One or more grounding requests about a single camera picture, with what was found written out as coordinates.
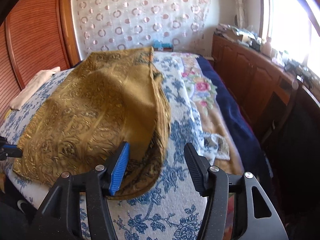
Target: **gold fabric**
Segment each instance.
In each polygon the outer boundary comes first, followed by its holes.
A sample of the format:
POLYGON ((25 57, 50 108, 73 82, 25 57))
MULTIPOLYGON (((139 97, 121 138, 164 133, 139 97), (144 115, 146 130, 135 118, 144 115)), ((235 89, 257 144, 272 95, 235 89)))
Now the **gold fabric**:
POLYGON ((42 104, 21 136, 19 175, 53 185, 64 171, 103 164, 122 141, 130 160, 115 199, 148 191, 157 180, 169 136, 170 108, 153 49, 94 52, 42 104))

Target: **pink rose print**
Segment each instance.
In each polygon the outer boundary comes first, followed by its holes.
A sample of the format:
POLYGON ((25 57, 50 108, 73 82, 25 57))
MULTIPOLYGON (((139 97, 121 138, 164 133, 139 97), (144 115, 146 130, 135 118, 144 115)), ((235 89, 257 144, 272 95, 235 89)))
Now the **pink rose print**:
POLYGON ((199 91, 207 91, 210 90, 210 84, 207 82, 200 82, 196 84, 196 89, 199 91))
POLYGON ((206 101, 200 101, 201 106, 207 106, 207 102, 206 101))

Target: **curtain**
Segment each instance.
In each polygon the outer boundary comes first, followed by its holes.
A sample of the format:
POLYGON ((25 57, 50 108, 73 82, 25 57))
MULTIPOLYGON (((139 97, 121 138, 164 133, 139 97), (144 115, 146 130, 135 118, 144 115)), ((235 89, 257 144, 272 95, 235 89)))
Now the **curtain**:
POLYGON ((211 0, 72 0, 81 58, 92 51, 171 43, 174 51, 203 54, 211 0))
POLYGON ((237 21, 239 28, 246 28, 247 19, 244 11, 245 0, 236 0, 236 12, 237 12, 237 21))

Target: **navy blue blanket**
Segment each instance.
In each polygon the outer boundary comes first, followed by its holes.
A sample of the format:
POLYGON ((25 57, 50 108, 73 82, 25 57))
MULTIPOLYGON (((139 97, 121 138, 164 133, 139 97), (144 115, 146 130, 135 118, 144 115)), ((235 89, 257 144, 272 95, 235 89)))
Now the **navy blue blanket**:
POLYGON ((260 184, 270 197, 271 178, 266 159, 260 144, 247 122, 243 119, 240 109, 223 84, 221 78, 213 70, 209 61, 203 57, 197 58, 203 74, 217 86, 217 103, 226 122, 233 141, 239 151, 245 171, 259 177, 260 184))

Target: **white and blue bedsheet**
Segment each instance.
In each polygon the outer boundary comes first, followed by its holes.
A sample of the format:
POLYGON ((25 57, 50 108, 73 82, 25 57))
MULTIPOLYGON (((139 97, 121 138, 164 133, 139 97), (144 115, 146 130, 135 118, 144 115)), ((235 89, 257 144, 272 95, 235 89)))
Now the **white and blue bedsheet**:
MULTIPOLYGON (((190 104, 180 70, 180 57, 172 53, 154 54, 154 65, 164 75, 163 89, 171 107, 171 133, 167 160, 154 187, 144 195, 126 201, 108 200, 119 239, 195 239, 200 229, 206 199, 194 189, 183 157, 186 143, 201 151, 204 145, 200 116, 190 104)), ((12 111, 0 128, 0 135, 16 144, 34 113, 72 70, 55 74, 20 111, 12 111)), ((46 185, 27 181, 12 171, 13 160, 0 162, 12 183, 38 208, 48 192, 46 185)), ((80 200, 83 237, 89 239, 85 197, 80 200)))

